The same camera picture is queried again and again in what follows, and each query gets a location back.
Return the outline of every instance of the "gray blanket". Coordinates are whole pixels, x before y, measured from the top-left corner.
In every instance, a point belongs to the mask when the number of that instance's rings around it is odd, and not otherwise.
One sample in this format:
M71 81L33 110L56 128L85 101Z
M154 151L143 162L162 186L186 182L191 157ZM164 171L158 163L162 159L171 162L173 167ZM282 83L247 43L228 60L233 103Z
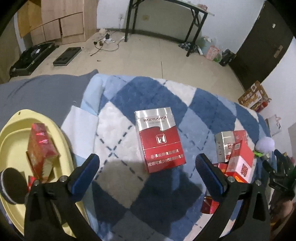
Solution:
M83 93L97 73L41 75L0 85L0 130L22 109L41 113L61 126L71 106L80 107Z

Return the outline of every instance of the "green plastic item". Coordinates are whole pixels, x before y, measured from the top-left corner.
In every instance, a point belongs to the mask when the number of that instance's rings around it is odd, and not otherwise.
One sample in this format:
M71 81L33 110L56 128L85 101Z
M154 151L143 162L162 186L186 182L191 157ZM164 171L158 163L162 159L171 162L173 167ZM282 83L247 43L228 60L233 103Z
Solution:
M261 153L261 152L257 152L257 151L255 151L255 150L253 150L253 153L255 154L256 157L262 157L262 156L264 156L263 153Z
M217 56L214 58L214 61L217 63L220 63L221 60L222 60L222 55L218 53Z

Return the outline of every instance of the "cigarette pack logo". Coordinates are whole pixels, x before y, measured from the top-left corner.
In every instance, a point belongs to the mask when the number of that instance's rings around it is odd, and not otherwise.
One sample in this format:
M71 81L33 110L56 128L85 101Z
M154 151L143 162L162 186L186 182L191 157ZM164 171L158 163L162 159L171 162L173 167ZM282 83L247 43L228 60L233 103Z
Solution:
M166 143L165 134L156 135L156 140L158 144Z
M248 174L248 167L247 167L245 164L242 165L241 174L242 174L244 177L246 177L247 174Z

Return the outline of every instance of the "cardboard box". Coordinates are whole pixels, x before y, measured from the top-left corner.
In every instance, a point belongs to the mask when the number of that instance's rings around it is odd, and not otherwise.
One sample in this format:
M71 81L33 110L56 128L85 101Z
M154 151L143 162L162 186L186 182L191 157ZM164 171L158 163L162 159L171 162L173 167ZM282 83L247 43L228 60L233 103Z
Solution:
M215 135L218 162L227 162L234 143L244 141L248 144L247 133L240 131L223 131Z
M52 170L52 162L59 156L43 123L32 124L27 157L35 178L45 183Z
M149 173L185 164L170 107L135 111L140 149Z
M256 111L259 107L261 107L260 110L262 110L262 103L265 102L267 105L269 98L260 82L256 81L241 97L239 97L238 102L241 105Z
M254 153L244 141L235 143L225 175L233 176L238 182L250 183L253 159Z
M218 167L222 173L226 172L227 169L227 163L215 163L213 164L215 167ZM216 211L216 209L218 208L219 203L214 201L210 195L210 193L208 192L208 190L206 191L206 195L204 198L204 201L202 203L202 208L201 208L201 212L202 213L206 213L206 214L212 214Z

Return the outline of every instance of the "black round lid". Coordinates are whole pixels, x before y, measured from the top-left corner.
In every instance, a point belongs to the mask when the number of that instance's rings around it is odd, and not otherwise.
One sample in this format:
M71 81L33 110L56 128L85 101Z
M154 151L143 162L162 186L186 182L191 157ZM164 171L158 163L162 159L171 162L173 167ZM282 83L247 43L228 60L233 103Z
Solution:
M24 204L28 186L22 174L14 169L7 168L0 174L1 194L11 204Z

